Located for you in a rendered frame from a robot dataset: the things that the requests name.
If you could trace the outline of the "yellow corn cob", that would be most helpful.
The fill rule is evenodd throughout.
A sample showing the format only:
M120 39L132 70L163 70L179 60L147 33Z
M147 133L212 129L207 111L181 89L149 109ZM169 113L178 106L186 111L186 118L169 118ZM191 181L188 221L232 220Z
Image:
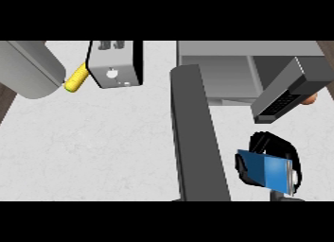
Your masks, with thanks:
M90 75L90 72L87 70L87 66L84 63L82 63L82 65L79 66L68 80L64 83L64 89L68 92L76 93L89 75Z

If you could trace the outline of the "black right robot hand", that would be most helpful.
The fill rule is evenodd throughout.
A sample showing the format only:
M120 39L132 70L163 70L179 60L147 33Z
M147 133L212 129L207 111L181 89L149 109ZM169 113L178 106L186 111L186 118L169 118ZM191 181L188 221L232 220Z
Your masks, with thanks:
M250 152L265 153L271 156L291 159L296 163L296 167L300 169L300 161L297 157L296 147L293 144L274 135L268 131L259 131L250 136L248 141L248 150ZM244 166L244 160L238 155L238 151L235 154L235 169L238 170L240 179L247 185L263 187L257 182L254 182L247 177L247 170Z

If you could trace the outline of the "dark grey microwave door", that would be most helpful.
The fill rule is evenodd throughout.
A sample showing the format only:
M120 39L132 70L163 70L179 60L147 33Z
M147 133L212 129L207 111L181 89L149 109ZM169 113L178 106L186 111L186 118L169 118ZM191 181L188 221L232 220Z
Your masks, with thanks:
M170 71L170 116L182 201L229 201L219 144L198 66Z

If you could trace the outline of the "blue milk carton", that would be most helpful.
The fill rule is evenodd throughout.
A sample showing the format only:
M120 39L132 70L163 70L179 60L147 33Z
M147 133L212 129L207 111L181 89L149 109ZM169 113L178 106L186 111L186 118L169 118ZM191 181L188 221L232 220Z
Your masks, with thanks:
M269 190L293 195L300 185L300 169L291 159L240 149L247 177Z

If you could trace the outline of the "orange round fruit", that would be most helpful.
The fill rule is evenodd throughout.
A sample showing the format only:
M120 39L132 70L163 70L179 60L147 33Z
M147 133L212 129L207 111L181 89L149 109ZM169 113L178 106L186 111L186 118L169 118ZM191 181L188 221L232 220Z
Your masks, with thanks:
M318 93L312 94L302 102L300 104L302 105L311 105L315 103L316 101L316 98L318 98Z

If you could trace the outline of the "silver and black toaster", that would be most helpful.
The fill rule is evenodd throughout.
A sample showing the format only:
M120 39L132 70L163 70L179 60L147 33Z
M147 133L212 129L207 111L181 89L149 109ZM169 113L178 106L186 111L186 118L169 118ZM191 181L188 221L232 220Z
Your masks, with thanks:
M102 89L142 85L142 41L90 41L86 66Z

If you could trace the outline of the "grey microwave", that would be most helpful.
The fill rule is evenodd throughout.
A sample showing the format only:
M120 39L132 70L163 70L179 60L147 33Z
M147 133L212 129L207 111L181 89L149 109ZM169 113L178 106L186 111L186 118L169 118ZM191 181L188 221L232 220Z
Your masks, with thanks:
M212 106L247 106L272 123L333 81L313 41L179 41L176 63L200 70Z

